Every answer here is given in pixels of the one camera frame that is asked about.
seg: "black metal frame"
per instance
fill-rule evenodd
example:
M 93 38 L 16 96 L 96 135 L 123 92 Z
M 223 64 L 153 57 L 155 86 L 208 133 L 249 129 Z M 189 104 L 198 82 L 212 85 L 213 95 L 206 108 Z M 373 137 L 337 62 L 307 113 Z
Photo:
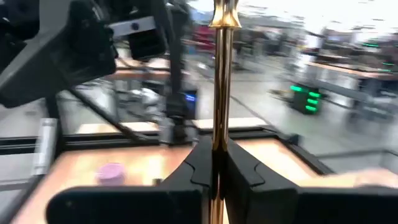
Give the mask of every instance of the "black metal frame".
M 47 109 L 47 116 L 57 120 L 57 139 L 55 142 L 55 149 L 53 152 L 53 161 L 61 155 L 65 147 L 65 140 L 63 135 L 63 124 L 58 106 L 57 96 L 51 96 L 45 99 L 45 107 Z
M 398 171 L 397 167 L 391 166 L 391 162 L 389 162 L 389 159 L 391 157 L 398 159 L 398 152 L 395 152 L 395 151 L 392 151 L 389 149 L 383 149 L 383 148 L 368 149 L 368 150 L 363 150 L 363 151 L 358 150 L 358 151 L 351 151 L 351 152 L 340 152 L 340 153 L 333 153 L 333 154 L 322 154 L 322 155 L 317 155 L 317 159 L 321 162 L 326 159 L 341 159 L 341 158 L 354 159 L 354 158 L 374 156 L 374 155 L 381 156 L 381 160 L 378 163 L 378 167 L 385 168 L 392 172 Z
M 210 132 L 205 133 L 205 131 L 201 132 L 202 134 L 211 134 Z M 145 133 L 152 136 L 158 136 L 157 133 Z M 329 169 L 327 166 L 322 164 L 314 155 L 308 153 L 300 146 L 292 145 L 288 142 L 288 140 L 283 138 L 283 134 L 280 132 L 270 131 L 269 127 L 253 127 L 253 128 L 236 128 L 232 129 L 229 132 L 229 137 L 232 140 L 242 140 L 242 139 L 277 139 L 279 140 L 287 149 L 292 151 L 298 158 L 303 160 L 311 169 L 313 169 L 317 174 L 331 174 L 333 171 Z M 13 150 L 17 147 L 23 147 L 24 150 L 19 151 L 17 154 L 25 154 L 25 153 L 33 153 L 35 146 L 36 138 L 13 138 L 8 139 L 7 143 L 9 148 L 2 149 L 0 147 L 0 155 L 5 154 L 14 154 Z M 134 147 L 134 146 L 157 146 L 159 145 L 158 141 L 138 141 L 132 142 L 129 138 L 126 138 L 120 133 L 115 134 L 83 134 L 83 135 L 71 135 L 65 136 L 65 151 L 73 151 L 73 150 L 90 150 L 90 149 L 105 149 L 111 147 Z M 36 186 L 40 183 L 40 181 L 44 178 L 44 175 L 33 176 L 29 179 L 28 183 L 19 185 L 26 187 L 15 200 L 12 201 L 12 204 L 8 206 L 6 212 L 4 212 L 0 216 L 0 224 L 9 223 L 18 211 L 21 209 L 23 204 L 27 201 L 31 193 L 34 191 Z

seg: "blue light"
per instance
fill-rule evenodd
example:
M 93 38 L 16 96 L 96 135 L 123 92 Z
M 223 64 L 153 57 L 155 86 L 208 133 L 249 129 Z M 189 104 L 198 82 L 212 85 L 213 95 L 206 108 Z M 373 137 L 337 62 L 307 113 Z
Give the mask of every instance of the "blue light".
M 195 102 L 197 100 L 195 96 L 188 95 L 188 94 L 185 94 L 185 98 L 187 99 L 187 101 L 191 101 L 191 102 Z

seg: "red object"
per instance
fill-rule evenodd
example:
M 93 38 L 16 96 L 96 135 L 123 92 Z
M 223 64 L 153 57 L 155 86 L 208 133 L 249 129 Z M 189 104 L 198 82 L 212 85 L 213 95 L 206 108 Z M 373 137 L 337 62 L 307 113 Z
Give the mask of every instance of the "red object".
M 201 44 L 197 45 L 197 50 L 213 52 L 215 50 L 215 31 L 208 26 L 199 26 L 195 29 L 193 40 Z

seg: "metal pole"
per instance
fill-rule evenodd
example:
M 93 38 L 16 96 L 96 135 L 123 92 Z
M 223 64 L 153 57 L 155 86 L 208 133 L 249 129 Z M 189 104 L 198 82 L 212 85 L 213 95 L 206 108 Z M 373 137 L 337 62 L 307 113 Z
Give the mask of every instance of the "metal pole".
M 65 151 L 65 139 L 63 136 L 63 126 L 62 119 L 60 116 L 57 96 L 49 96 L 45 99 L 45 105 L 47 108 L 47 116 L 48 118 L 53 118 L 57 120 L 56 125 L 56 141 L 55 141 L 55 149 L 53 151 L 53 155 L 51 158 L 51 164 Z
M 213 118 L 213 186 L 210 223 L 223 223 L 225 173 L 228 142 L 229 86 L 233 31 L 241 27 L 236 6 L 238 0 L 214 0 L 214 15 L 210 27 L 216 28 L 216 60 Z

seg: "workbench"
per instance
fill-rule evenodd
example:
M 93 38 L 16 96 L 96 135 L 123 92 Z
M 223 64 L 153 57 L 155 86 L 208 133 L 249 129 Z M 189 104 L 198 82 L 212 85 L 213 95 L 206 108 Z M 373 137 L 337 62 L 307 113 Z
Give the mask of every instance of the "workbench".
M 253 139 L 236 142 L 267 167 L 301 187 L 351 188 L 373 184 L 398 187 L 398 176 L 385 169 L 322 176 L 311 170 L 279 141 Z M 192 148 L 193 146 L 172 149 L 164 146 L 142 146 L 65 152 L 57 159 L 50 173 L 42 179 L 11 223 L 46 224 L 45 208 L 55 194 L 71 187 L 97 186 L 95 173 L 109 162 L 118 162 L 125 166 L 124 185 L 155 185 L 154 181 L 167 178 Z M 227 215 L 224 216 L 224 224 L 228 224 Z
M 366 110 L 365 108 L 377 108 L 386 111 L 394 111 L 397 109 L 393 102 L 389 103 L 387 106 L 378 105 L 374 101 L 374 96 L 376 96 L 377 91 L 381 87 L 381 81 L 396 81 L 398 80 L 398 75 L 364 66 L 360 67 L 342 63 L 327 64 L 308 62 L 307 65 L 309 68 L 307 70 L 308 73 L 306 74 L 306 82 L 309 82 L 322 90 L 331 91 L 360 102 L 357 112 L 365 115 L 366 118 L 370 118 L 373 112 Z M 331 82 L 331 80 L 320 80 L 319 74 L 328 75 L 329 71 L 339 72 L 350 78 L 368 79 L 369 82 L 364 86 L 362 91 L 359 91 L 339 86 L 336 83 Z
M 108 75 L 108 80 L 124 80 L 124 79 L 151 79 L 154 80 L 166 80 L 170 75 L 169 61 L 164 58 L 152 59 L 146 64 L 146 68 L 153 68 L 150 72 L 144 71 L 144 67 L 136 60 L 131 58 L 123 59 L 125 63 L 116 60 L 116 73 Z

